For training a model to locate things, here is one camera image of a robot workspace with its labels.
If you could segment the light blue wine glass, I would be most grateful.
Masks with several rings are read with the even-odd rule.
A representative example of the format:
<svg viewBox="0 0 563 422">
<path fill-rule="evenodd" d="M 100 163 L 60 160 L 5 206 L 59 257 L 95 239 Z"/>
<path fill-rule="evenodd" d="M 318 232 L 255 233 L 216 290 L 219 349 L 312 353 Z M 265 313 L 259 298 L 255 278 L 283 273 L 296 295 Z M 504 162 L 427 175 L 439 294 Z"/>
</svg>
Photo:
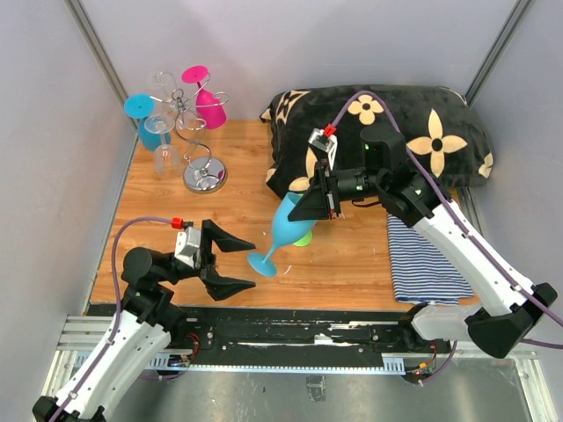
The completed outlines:
<svg viewBox="0 0 563 422">
<path fill-rule="evenodd" d="M 296 222 L 289 220 L 289 213 L 301 197 L 302 194 L 298 193 L 288 192 L 285 194 L 272 220 L 272 246 L 268 253 L 263 255 L 254 252 L 248 255 L 247 261 L 257 273 L 267 277 L 274 277 L 277 274 L 276 267 L 271 259 L 274 252 L 281 247 L 294 244 L 309 230 L 312 231 L 313 226 L 317 223 L 316 220 Z"/>
</svg>

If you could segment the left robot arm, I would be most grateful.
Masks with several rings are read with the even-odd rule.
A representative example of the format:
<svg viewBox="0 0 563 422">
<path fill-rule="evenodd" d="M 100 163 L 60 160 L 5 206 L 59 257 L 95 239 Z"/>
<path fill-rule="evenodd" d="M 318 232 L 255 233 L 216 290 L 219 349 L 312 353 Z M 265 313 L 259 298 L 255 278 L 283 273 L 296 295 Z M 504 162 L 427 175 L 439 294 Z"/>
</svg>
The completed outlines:
<svg viewBox="0 0 563 422">
<path fill-rule="evenodd" d="M 194 334 L 186 313 L 172 304 L 173 292 L 163 282 L 197 277 L 216 301 L 254 287 L 254 282 L 224 277 L 216 271 L 216 255 L 252 251 L 254 244 L 224 231 L 211 220 L 199 228 L 181 218 L 152 217 L 178 231 L 169 253 L 143 247 L 130 250 L 123 271 L 112 272 L 127 288 L 117 291 L 110 327 L 86 362 L 53 397 L 42 396 L 33 406 L 38 421 L 105 421 L 156 354 L 167 346 L 182 346 Z"/>
</svg>

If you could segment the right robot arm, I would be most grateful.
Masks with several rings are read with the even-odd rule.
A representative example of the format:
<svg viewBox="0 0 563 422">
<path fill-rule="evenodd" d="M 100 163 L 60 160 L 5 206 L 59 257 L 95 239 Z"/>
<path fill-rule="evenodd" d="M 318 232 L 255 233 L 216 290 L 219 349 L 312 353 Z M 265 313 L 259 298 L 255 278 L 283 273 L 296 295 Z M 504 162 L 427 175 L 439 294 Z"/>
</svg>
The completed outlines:
<svg viewBox="0 0 563 422">
<path fill-rule="evenodd" d="M 414 306 L 401 321 L 399 343 L 417 352 L 429 340 L 471 341 L 494 358 L 506 357 L 542 316 L 551 314 L 557 292 L 524 277 L 472 227 L 396 128 L 366 127 L 360 137 L 362 166 L 332 171 L 316 164 L 311 187 L 289 220 L 333 219 L 341 202 L 377 197 L 389 214 L 433 244 L 480 300 L 474 306 Z"/>
</svg>

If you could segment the green wine glass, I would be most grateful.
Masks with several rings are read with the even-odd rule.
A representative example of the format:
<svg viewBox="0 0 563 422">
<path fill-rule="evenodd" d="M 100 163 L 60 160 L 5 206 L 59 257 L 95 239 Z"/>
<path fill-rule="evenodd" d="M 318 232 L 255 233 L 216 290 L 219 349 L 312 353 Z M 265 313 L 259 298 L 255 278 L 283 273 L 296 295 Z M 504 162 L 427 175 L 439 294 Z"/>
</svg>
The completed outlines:
<svg viewBox="0 0 563 422">
<path fill-rule="evenodd" d="M 309 230 L 302 238 L 294 242 L 294 246 L 305 247 L 311 243 L 313 238 L 313 233 Z"/>
</svg>

